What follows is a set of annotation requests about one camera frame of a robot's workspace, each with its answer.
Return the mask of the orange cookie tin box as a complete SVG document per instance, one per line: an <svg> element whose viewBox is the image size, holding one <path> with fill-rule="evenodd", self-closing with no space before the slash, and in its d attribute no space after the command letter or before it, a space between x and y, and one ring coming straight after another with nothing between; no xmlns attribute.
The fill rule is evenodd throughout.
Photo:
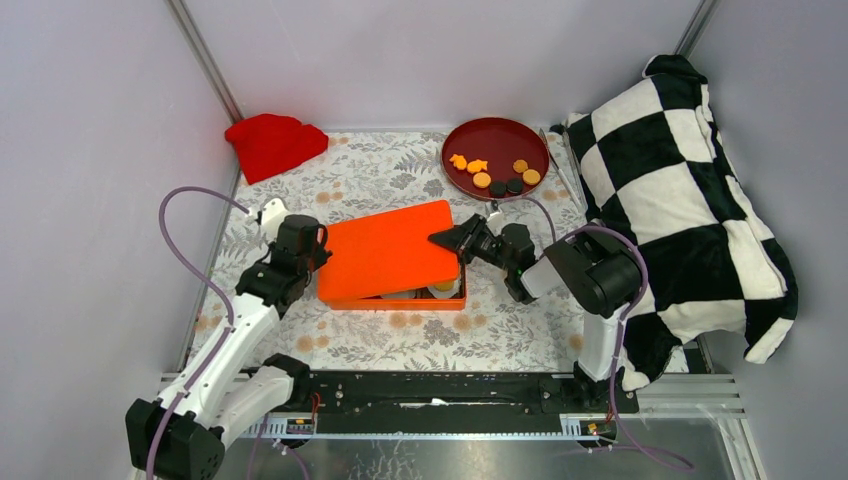
<svg viewBox="0 0 848 480"><path fill-rule="evenodd" d="M332 310L353 311L459 311L465 308L467 301L466 268L460 266L459 276L461 281L459 293L453 298L436 299L427 287L417 289L416 299L409 300L386 300L381 296L374 296L355 300L322 300Z"/></svg>

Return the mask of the orange tin lid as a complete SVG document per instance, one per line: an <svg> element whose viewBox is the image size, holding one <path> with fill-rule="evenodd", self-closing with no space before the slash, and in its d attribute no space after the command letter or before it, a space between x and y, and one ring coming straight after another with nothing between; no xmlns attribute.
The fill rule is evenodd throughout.
<svg viewBox="0 0 848 480"><path fill-rule="evenodd" d="M318 270L317 297L339 307L458 279L456 254L429 241L452 227L446 200L328 226L332 255Z"/></svg>

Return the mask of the dark red round plate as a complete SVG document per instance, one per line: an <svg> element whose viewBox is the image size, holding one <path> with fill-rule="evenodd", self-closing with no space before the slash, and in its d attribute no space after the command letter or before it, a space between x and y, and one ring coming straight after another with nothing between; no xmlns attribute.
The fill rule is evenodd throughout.
<svg viewBox="0 0 848 480"><path fill-rule="evenodd" d="M540 182L526 183L523 174L514 169L517 161L524 161L540 179L544 179L550 169L549 150L543 138L524 124L499 117L478 118L454 128L438 154L444 173L460 192L478 200L495 199L488 186L476 186L471 173L454 165L452 159L456 156L469 163L484 161L484 172L493 183L519 182L522 185L517 193L507 189L506 198L527 195L541 185Z"/></svg>

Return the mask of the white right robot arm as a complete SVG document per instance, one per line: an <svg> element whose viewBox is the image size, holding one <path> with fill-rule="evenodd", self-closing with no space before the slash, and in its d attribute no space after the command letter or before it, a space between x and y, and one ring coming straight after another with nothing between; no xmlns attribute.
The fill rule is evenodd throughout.
<svg viewBox="0 0 848 480"><path fill-rule="evenodd" d="M575 368L582 377L573 386L575 402L597 412L612 400L609 379L621 366L627 316L647 289L646 263L632 242L609 228L586 224L537 254L527 226L509 223L494 233L477 214L429 235L428 241L456 254L462 264L479 259L501 269L518 303L566 288L587 314L585 346Z"/></svg>

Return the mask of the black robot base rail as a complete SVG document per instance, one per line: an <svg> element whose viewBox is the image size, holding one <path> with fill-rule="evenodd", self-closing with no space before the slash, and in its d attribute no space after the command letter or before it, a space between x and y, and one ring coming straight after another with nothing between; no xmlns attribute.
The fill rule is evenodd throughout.
<svg viewBox="0 0 848 480"><path fill-rule="evenodd" d="M298 380L284 412L320 434L546 434L562 415L639 410L635 394L571 373L321 370Z"/></svg>

